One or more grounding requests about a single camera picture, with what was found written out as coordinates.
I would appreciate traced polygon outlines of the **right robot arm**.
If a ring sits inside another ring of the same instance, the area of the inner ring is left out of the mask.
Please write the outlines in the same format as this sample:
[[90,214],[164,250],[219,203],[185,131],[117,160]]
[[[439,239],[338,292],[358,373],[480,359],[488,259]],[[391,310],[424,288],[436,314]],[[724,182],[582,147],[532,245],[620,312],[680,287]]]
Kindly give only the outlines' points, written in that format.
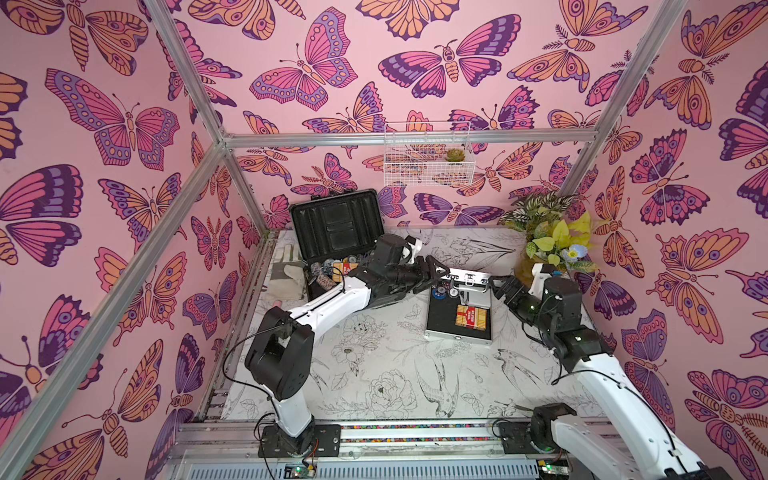
[[559,379],[579,382],[598,403],[625,445],[593,432],[573,408],[534,408],[530,438],[540,451],[564,450],[598,479],[726,479],[680,440],[645,401],[608,345],[583,322],[582,292],[572,280],[545,274],[526,286],[515,276],[489,281],[496,299],[531,326],[556,358]]

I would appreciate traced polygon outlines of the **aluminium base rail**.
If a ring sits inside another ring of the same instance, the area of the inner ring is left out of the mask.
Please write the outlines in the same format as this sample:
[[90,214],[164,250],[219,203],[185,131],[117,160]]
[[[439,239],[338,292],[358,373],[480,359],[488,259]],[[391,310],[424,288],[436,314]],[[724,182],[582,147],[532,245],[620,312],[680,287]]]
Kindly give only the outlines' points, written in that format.
[[182,428],[162,479],[662,479],[685,468],[682,444],[654,431],[634,451],[597,418],[556,422],[560,446],[537,447],[516,419],[321,422],[291,454],[271,421]]

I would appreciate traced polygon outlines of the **large black poker case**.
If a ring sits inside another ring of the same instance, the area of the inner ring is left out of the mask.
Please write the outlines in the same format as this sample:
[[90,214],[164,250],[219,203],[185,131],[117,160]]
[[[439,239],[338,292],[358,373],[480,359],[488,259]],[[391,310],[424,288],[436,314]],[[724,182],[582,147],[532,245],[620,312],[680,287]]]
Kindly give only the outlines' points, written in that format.
[[304,261],[310,300],[325,292],[312,284],[312,264],[363,255],[372,250],[385,233],[374,189],[293,204],[289,213]]

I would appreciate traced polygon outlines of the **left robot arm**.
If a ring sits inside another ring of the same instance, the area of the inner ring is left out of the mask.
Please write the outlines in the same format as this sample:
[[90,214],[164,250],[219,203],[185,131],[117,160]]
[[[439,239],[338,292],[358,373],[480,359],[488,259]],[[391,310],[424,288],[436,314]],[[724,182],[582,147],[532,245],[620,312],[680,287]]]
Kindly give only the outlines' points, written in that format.
[[350,315],[418,294],[449,272],[449,267],[431,255],[418,256],[412,264],[371,262],[352,270],[341,283],[302,306],[291,310],[273,307],[264,314],[244,366],[273,405],[282,449],[303,456],[317,443],[315,417],[303,392],[315,341]]

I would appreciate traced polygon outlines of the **orange playing card box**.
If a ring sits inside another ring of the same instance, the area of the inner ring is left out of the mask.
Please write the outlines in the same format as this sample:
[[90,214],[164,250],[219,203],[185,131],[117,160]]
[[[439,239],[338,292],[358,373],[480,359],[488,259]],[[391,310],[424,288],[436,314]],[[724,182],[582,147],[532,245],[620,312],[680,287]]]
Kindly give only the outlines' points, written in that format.
[[331,274],[332,277],[335,279],[336,282],[339,282],[343,279],[344,276],[349,274],[352,270],[356,269],[359,266],[358,263],[348,263],[348,262],[334,262],[331,266]]

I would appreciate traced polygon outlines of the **potted green plant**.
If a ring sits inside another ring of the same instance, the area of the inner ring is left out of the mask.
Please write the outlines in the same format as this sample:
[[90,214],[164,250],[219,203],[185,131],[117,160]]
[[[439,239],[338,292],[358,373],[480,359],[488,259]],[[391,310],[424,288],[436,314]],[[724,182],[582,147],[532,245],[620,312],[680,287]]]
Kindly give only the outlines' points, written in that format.
[[577,195],[555,192],[529,193],[516,200],[499,224],[525,236],[525,245],[515,267],[515,275],[531,287],[537,273],[546,266],[555,271],[594,273],[597,265],[588,258],[591,246],[591,217],[583,212],[574,220],[568,211],[578,202]]

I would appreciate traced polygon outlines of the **orange card box small case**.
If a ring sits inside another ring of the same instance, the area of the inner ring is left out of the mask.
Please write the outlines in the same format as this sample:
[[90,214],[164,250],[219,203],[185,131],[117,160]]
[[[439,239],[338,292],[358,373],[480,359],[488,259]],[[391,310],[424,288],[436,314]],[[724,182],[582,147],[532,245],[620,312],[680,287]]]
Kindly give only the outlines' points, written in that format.
[[489,318],[488,309],[459,305],[456,309],[455,324],[461,328],[485,331],[488,329]]

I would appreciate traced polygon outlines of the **beige work glove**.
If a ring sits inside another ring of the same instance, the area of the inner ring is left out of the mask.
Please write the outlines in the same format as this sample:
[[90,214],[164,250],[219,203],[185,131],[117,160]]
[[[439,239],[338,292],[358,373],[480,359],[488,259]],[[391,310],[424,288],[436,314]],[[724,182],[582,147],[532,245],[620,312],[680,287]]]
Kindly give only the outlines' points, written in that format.
[[281,301],[302,300],[306,289],[304,267],[297,244],[277,248],[266,293]]

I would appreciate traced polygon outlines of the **small succulent in basket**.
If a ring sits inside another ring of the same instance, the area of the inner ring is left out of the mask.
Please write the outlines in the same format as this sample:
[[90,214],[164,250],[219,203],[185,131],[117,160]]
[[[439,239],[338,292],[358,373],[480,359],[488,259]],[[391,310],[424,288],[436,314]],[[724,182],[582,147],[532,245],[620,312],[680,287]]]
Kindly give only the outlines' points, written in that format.
[[458,163],[463,162],[466,158],[466,153],[463,148],[452,148],[445,152],[444,160],[446,162]]

